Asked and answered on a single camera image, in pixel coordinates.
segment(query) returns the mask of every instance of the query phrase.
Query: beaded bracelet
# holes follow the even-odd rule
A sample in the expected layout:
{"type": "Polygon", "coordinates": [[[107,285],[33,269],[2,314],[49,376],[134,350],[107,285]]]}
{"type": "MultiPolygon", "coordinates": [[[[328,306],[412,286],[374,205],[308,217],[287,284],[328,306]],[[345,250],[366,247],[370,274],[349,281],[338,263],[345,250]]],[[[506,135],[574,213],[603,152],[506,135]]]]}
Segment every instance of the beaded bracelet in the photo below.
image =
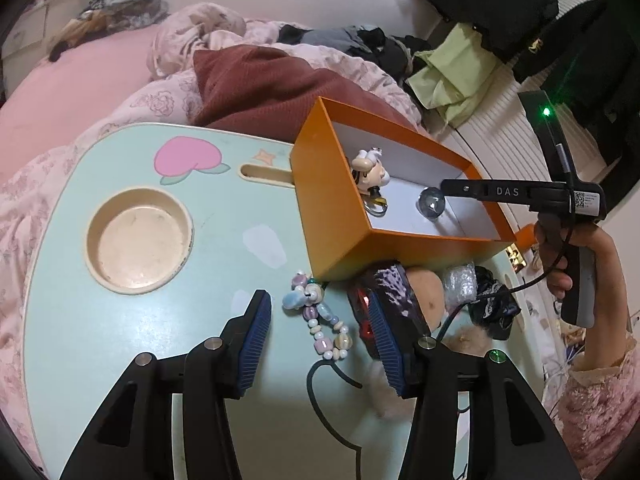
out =
{"type": "Polygon", "coordinates": [[[314,343],[316,352],[327,360],[337,361],[347,357],[349,348],[353,346],[349,327],[322,302],[324,288],[315,279],[299,270],[291,280],[291,289],[291,292],[282,298],[282,307],[285,310],[302,309],[302,317],[309,326],[309,332],[316,340],[314,343]],[[319,318],[324,319],[337,333],[333,342],[324,335],[319,318]]]}

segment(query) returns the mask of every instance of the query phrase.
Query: red light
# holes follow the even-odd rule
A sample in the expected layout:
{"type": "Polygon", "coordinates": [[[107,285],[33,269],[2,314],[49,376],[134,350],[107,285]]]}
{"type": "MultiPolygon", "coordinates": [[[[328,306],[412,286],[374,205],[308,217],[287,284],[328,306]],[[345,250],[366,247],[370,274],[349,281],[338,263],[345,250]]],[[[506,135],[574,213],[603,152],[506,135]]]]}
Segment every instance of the red light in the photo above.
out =
{"type": "Polygon", "coordinates": [[[364,320],[360,326],[360,337],[365,339],[373,338],[373,330],[368,319],[364,320]]]}
{"type": "Polygon", "coordinates": [[[361,288],[358,289],[358,301],[364,312],[369,312],[369,297],[361,288]]]}

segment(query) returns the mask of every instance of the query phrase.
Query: bubble wrap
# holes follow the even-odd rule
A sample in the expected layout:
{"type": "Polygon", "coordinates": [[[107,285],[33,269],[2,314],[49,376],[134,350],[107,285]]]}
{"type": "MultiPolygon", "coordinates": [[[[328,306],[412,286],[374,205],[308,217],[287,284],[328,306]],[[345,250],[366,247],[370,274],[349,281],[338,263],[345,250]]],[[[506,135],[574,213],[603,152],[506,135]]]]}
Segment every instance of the bubble wrap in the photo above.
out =
{"type": "Polygon", "coordinates": [[[451,312],[461,303],[473,301],[478,293],[476,267],[473,262],[459,267],[451,267],[442,272],[444,305],[451,312]]]}

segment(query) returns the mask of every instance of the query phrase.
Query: black pouch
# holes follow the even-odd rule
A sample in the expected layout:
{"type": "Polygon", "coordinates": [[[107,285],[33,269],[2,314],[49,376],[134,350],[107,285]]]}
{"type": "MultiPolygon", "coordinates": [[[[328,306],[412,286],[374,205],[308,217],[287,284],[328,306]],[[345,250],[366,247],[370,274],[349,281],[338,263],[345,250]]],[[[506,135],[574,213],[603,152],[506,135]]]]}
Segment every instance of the black pouch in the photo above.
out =
{"type": "MultiPolygon", "coordinates": [[[[494,279],[494,275],[484,267],[476,266],[478,296],[507,290],[507,286],[494,279]]],[[[491,339],[506,341],[511,335],[513,319],[520,313],[520,307],[511,294],[501,294],[486,300],[469,303],[469,316],[473,324],[484,328],[491,339]]]]}

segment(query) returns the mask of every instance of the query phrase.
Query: star decal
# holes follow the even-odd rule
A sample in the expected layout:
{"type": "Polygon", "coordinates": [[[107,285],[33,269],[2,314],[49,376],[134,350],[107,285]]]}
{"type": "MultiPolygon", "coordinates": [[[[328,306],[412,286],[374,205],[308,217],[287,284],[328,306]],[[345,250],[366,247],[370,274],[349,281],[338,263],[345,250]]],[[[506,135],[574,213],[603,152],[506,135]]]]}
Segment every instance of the star decal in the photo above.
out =
{"type": "Polygon", "coordinates": [[[260,149],[260,151],[256,155],[252,156],[252,158],[260,160],[260,162],[264,162],[267,166],[273,166],[273,159],[276,158],[276,155],[260,149]]]}

